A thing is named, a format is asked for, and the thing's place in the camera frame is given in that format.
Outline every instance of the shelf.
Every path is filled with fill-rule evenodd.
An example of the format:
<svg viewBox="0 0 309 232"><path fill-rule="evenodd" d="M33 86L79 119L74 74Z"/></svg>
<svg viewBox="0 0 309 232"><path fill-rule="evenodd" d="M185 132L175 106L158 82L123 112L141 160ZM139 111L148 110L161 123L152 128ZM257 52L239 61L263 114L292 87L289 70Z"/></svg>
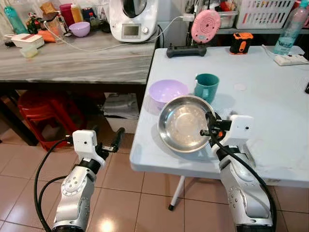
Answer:
<svg viewBox="0 0 309 232"><path fill-rule="evenodd" d="M217 34L218 35L225 35L225 34L234 34L235 32L249 32L251 34L281 34L283 29L237 29L237 28L225 28L219 29ZM300 34L309 34L309 29L302 29Z"/></svg>

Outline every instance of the table surface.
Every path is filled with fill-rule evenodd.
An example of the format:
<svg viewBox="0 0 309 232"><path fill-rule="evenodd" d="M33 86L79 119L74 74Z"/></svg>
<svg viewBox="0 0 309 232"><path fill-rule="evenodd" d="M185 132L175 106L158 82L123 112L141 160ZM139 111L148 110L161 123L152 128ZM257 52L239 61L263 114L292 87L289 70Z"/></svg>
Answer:
<svg viewBox="0 0 309 232"><path fill-rule="evenodd" d="M197 73L212 73L220 84L212 103L222 118L231 112L254 117L247 142L256 171L269 185L309 187L309 65L280 67L260 46L247 55L231 55L228 47L210 47L205 57L167 58L157 49L150 71L133 146L131 167L137 171L220 178L218 159L207 145L183 154L170 150L159 137L160 111L149 87L162 79L185 83L191 93Z"/></svg>
<svg viewBox="0 0 309 232"><path fill-rule="evenodd" d="M87 37L66 38L69 43L87 50L122 44L101 31ZM19 48L0 46L1 82L40 83L147 83L155 42L127 44L105 51L85 52L64 43L46 43L39 54L26 59Z"/></svg>

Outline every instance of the pink round device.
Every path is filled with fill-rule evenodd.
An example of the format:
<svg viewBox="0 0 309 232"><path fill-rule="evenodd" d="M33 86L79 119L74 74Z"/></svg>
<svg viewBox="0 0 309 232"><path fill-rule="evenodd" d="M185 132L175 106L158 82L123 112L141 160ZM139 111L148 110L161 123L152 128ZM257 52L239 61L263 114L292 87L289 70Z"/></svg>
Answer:
<svg viewBox="0 0 309 232"><path fill-rule="evenodd" d="M220 23L220 15L215 10L200 12L192 25L192 39L199 44L209 42L219 30Z"/></svg>

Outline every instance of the stainless steel bowl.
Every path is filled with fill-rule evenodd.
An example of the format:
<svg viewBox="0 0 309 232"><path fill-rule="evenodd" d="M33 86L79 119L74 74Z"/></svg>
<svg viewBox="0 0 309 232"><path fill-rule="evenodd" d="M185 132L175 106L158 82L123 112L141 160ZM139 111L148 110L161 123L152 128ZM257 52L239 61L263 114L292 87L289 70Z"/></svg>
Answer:
<svg viewBox="0 0 309 232"><path fill-rule="evenodd" d="M201 136L207 129L205 114L213 108L203 99L185 95L168 102L159 115L158 130L163 142L172 150L190 153L202 149L209 137Z"/></svg>

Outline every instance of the white table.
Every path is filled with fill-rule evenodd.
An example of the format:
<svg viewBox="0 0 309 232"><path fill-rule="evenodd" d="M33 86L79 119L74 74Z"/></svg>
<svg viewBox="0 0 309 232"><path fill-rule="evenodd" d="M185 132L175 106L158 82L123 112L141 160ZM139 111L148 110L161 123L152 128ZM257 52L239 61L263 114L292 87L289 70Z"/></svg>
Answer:
<svg viewBox="0 0 309 232"><path fill-rule="evenodd" d="M247 142L258 174L269 185L309 187L309 65L278 66L260 46L247 55L231 55L228 47L210 47L205 57L171 58L166 49L154 54L140 119L130 154L131 167L184 176L220 179L218 159L210 147L191 154L167 148L157 131L159 110L149 87L175 79L195 87L197 73L220 78L212 103L226 118L232 111L253 116L253 138Z"/></svg>

